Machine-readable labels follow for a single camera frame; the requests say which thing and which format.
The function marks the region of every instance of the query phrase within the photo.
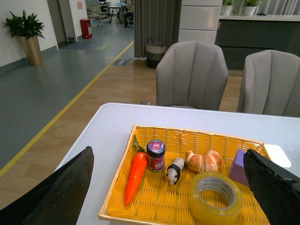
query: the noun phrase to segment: croissant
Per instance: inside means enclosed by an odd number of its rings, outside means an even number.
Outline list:
[[[190,150],[185,154],[188,168],[199,173],[204,171],[217,172],[222,164],[219,153],[214,150],[210,150],[206,155],[194,154]]]

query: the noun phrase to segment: toy carrot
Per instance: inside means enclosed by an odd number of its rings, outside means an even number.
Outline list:
[[[148,156],[144,149],[137,143],[136,137],[134,145],[139,148],[140,152],[133,157],[131,163],[129,179],[125,191],[125,205],[129,205],[134,198],[148,164]]]

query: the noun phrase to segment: wooden floor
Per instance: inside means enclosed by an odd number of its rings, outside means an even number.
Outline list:
[[[241,71],[230,71],[220,110],[235,112]],[[97,109],[108,102],[156,103],[155,69],[145,60],[110,66],[0,178],[0,209],[27,193],[57,167]]]

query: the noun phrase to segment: red trash bin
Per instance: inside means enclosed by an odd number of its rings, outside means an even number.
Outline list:
[[[83,38],[88,39],[93,36],[90,19],[81,19],[80,26],[81,26],[81,32]]]

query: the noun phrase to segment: panda figurine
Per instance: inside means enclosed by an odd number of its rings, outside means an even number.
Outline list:
[[[188,165],[184,161],[184,159],[178,157],[173,160],[172,164],[167,168],[167,179],[169,180],[169,184],[176,184],[180,177],[180,171],[186,170]]]

